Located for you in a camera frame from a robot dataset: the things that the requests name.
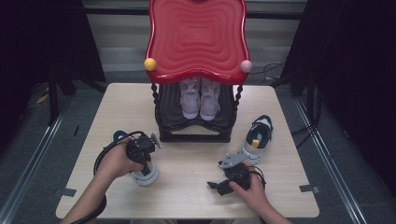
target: ball knob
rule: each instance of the ball knob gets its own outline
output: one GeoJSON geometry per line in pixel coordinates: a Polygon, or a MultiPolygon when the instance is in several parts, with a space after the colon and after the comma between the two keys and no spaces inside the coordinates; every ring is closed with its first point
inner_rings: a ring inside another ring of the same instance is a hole
{"type": "Polygon", "coordinates": [[[152,58],[147,58],[144,62],[146,70],[149,72],[154,71],[155,67],[157,66],[157,63],[155,62],[154,59],[152,58]]]}
{"type": "Polygon", "coordinates": [[[244,60],[244,61],[241,62],[241,70],[242,70],[244,73],[250,72],[251,66],[252,66],[252,65],[251,65],[251,61],[249,61],[249,60],[244,60]]]}

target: red plastic tray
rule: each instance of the red plastic tray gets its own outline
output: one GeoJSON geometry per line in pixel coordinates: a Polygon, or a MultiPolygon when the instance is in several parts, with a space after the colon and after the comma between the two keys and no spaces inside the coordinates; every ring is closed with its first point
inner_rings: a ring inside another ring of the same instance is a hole
{"type": "Polygon", "coordinates": [[[244,0],[150,0],[151,36],[146,58],[154,83],[169,84],[188,77],[207,77],[239,85],[248,73],[244,0]]]}

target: pair of purple shoes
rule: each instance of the pair of purple shoes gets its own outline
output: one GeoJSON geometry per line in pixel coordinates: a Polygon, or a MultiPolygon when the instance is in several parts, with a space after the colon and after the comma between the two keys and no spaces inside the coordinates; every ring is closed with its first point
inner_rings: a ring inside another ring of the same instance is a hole
{"type": "Polygon", "coordinates": [[[195,119],[199,112],[203,120],[214,119],[220,110],[220,86],[220,83],[204,77],[182,80],[180,104],[183,116],[186,119],[195,119]]]}

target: wooden table top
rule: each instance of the wooden table top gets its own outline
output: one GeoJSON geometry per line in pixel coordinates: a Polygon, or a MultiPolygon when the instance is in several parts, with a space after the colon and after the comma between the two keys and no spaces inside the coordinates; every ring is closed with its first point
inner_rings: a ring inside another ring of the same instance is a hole
{"type": "MultiPolygon", "coordinates": [[[[64,217],[92,179],[92,167],[117,130],[158,133],[150,84],[114,83],[107,88],[67,184],[74,197],[63,196],[57,217],[64,217]]],[[[267,182],[269,201],[285,217],[316,217],[318,205],[308,185],[300,157],[291,138],[276,93],[271,87],[244,86],[230,143],[162,143],[151,154],[160,176],[148,187],[138,186],[130,175],[116,179],[107,191],[107,207],[99,218],[244,218],[254,213],[236,194],[220,196],[206,182],[225,180],[218,161],[236,153],[251,122],[268,115],[273,139],[257,164],[267,182]]],[[[210,132],[193,126],[184,133],[210,132]]]]}

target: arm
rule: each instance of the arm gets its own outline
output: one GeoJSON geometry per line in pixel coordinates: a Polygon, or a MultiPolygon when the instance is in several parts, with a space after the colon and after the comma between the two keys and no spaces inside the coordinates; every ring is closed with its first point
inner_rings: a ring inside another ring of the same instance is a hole
{"type": "Polygon", "coordinates": [[[231,181],[230,187],[241,196],[247,206],[256,212],[266,223],[289,224],[291,223],[283,217],[270,204],[265,194],[265,188],[257,175],[250,175],[250,189],[244,190],[237,183],[231,181]]]}
{"type": "Polygon", "coordinates": [[[125,144],[115,146],[105,155],[91,183],[61,223],[71,223],[92,213],[99,207],[107,189],[116,178],[143,169],[142,164],[133,162],[126,156],[125,146],[129,140],[130,138],[126,138],[123,140],[125,144]]]}

